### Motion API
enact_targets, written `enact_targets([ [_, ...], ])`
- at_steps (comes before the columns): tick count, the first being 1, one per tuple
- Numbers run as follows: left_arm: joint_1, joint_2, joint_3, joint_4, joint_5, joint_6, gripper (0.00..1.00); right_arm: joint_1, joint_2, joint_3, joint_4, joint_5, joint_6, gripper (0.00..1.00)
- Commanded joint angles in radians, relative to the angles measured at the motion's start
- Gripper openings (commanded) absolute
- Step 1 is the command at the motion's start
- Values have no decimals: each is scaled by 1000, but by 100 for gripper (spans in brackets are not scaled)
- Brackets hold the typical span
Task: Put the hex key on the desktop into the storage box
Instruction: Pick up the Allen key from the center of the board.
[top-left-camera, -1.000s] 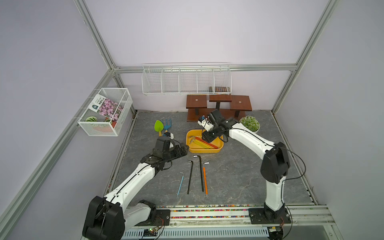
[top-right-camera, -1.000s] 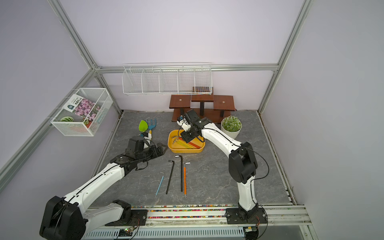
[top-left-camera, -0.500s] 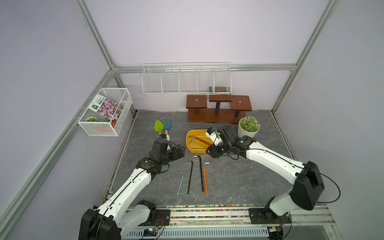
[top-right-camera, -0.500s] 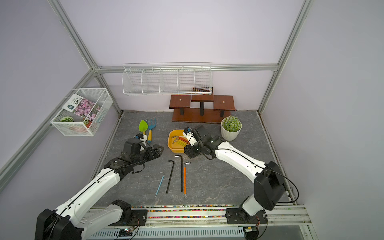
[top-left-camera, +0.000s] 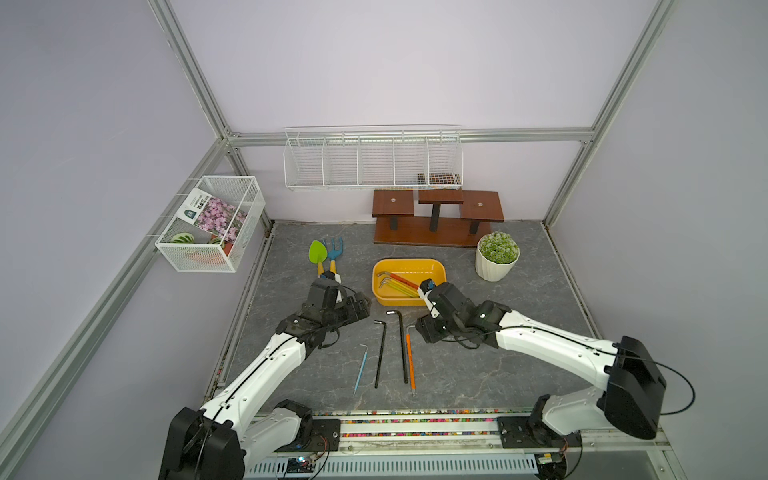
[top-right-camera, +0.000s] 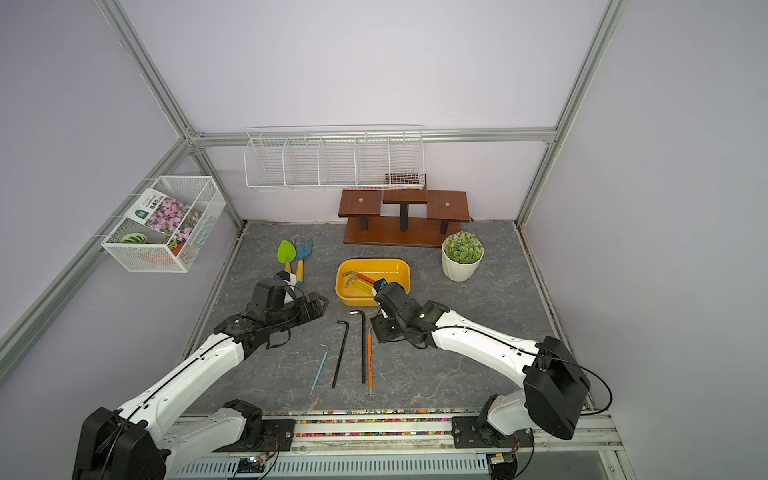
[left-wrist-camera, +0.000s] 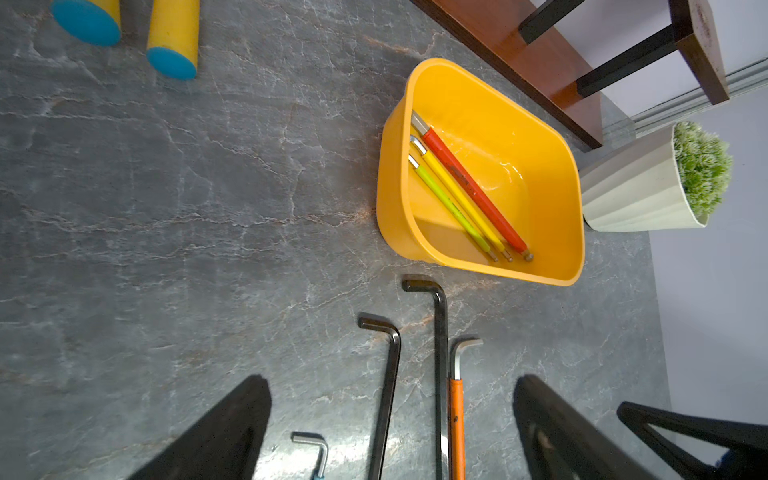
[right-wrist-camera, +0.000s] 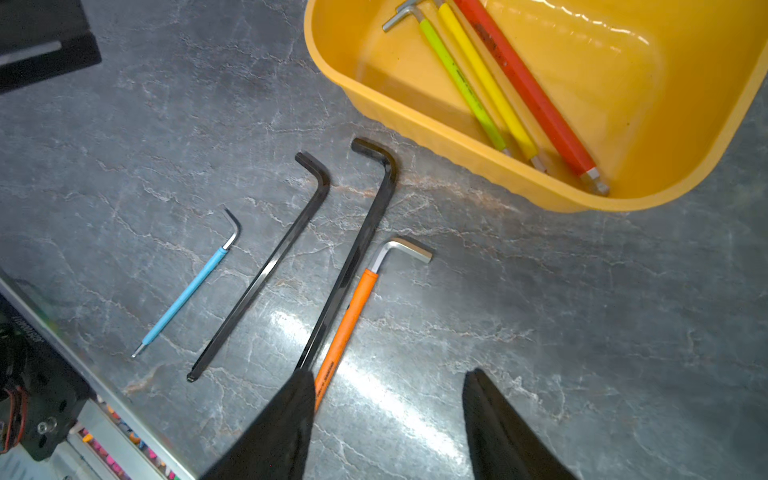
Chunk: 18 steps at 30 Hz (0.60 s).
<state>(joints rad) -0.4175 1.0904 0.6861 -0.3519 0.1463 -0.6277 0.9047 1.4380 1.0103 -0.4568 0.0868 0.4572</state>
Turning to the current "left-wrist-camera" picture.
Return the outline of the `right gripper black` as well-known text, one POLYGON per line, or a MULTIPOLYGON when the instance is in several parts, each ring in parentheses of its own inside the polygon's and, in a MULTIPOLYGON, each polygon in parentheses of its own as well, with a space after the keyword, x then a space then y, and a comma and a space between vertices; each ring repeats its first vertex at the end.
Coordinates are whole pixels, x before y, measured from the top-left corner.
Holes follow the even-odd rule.
POLYGON ((683 415, 625 401, 617 409, 619 420, 683 479, 765 479, 767 427, 765 425, 683 415), (723 447, 714 465, 697 459, 659 429, 723 447))

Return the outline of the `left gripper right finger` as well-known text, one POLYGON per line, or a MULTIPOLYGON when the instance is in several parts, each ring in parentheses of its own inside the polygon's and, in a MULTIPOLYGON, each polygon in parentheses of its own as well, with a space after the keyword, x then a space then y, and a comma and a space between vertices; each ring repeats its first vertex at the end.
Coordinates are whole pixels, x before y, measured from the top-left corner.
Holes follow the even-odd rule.
POLYGON ((543 380, 516 381, 512 400, 532 479, 651 479, 543 380))

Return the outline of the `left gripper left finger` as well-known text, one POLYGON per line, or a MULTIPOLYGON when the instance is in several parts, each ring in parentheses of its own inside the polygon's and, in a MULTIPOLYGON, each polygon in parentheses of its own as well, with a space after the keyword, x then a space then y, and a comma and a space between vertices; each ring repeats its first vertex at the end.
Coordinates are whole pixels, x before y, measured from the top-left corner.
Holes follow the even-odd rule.
POLYGON ((251 479, 272 407, 268 381, 250 375, 133 479, 251 479))

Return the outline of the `orange hex key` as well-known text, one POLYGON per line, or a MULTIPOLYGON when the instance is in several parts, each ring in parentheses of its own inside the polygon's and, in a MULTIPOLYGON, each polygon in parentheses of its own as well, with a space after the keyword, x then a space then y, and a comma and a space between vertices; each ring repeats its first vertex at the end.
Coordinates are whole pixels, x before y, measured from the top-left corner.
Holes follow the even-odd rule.
POLYGON ((451 350, 452 369, 450 377, 450 420, 451 420, 451 473, 454 480, 466 479, 464 383, 461 378, 461 356, 470 347, 481 346, 480 338, 458 340, 451 350))

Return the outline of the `long black hex key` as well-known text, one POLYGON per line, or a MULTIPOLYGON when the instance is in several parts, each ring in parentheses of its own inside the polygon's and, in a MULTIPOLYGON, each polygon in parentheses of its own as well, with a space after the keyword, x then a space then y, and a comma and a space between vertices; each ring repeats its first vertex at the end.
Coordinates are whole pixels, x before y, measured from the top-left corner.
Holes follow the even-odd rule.
POLYGON ((433 298, 436 479, 450 479, 449 335, 446 294, 436 281, 426 276, 405 275, 401 281, 401 287, 406 292, 429 293, 433 298))

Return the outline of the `green hex key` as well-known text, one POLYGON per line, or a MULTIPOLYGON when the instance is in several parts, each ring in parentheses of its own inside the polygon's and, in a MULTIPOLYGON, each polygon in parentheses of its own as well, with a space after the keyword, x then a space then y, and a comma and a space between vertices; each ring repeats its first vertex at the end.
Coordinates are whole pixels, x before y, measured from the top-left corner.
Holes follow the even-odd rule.
POLYGON ((438 184, 438 182, 434 179, 434 177, 427 170, 425 170, 411 154, 408 154, 407 158, 408 158, 409 164, 411 165, 411 167, 413 168, 417 176, 424 182, 424 184, 429 188, 429 190, 436 196, 436 198, 440 201, 440 203, 449 211, 449 213, 460 224, 460 226, 464 229, 464 231, 470 236, 470 238, 478 246, 478 248, 482 252, 487 254, 492 261, 497 262, 498 257, 492 251, 492 248, 489 245, 489 243, 480 234, 480 232, 471 224, 471 222, 466 218, 463 212, 454 204, 451 197, 442 189, 442 187, 438 184))

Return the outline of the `yellow hex key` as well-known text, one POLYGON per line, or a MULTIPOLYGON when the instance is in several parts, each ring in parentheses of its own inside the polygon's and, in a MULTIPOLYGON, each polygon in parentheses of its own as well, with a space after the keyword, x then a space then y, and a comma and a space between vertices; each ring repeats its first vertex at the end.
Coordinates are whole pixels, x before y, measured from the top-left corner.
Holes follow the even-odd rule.
POLYGON ((472 226, 472 229, 476 232, 476 235, 473 235, 470 231, 468 231, 468 233, 473 238, 482 238, 482 241, 479 242, 482 250, 486 252, 493 261, 498 260, 498 256, 496 255, 496 251, 498 251, 507 261, 511 262, 513 260, 512 255, 507 251, 503 242, 492 230, 488 222, 480 214, 474 204, 469 200, 456 180, 449 174, 448 170, 423 144, 419 137, 411 135, 410 142, 419 151, 422 159, 437 175, 437 178, 442 182, 445 188, 450 192, 450 195, 452 196, 452 202, 458 203, 458 209, 462 212, 462 215, 467 218, 466 223, 472 226))

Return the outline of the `red hex key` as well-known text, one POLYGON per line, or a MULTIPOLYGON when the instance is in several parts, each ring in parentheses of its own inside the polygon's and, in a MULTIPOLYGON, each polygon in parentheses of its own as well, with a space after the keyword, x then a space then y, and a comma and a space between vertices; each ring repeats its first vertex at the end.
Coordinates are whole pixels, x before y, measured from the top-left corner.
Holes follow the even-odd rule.
MULTIPOLYGON (((460 188, 474 204, 480 214, 488 222, 489 226, 500 238, 507 251, 512 255, 517 253, 525 261, 533 260, 533 254, 527 243, 520 234, 514 229, 510 221, 501 213, 498 207, 491 201, 488 194, 480 187, 479 183, 470 175, 466 167, 457 159, 445 142, 437 134, 436 130, 429 125, 415 111, 411 113, 411 125, 415 132, 411 135, 419 137, 423 144, 437 157, 441 164, 448 170, 449 174, 456 180, 460 188)), ((450 192, 445 188, 437 175, 429 168, 422 156, 417 160, 420 165, 427 170, 442 189, 451 197, 450 192)))

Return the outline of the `yellow plastic storage box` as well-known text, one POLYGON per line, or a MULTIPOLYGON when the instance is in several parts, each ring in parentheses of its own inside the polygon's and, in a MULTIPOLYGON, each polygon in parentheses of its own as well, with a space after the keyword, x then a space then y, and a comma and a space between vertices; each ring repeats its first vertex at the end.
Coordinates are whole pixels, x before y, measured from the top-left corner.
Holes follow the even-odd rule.
POLYGON ((425 60, 410 74, 380 148, 376 215, 387 244, 410 259, 561 287, 585 261, 579 172, 552 127, 459 65, 425 60), (412 113, 432 127, 533 255, 493 261, 409 162, 412 113))

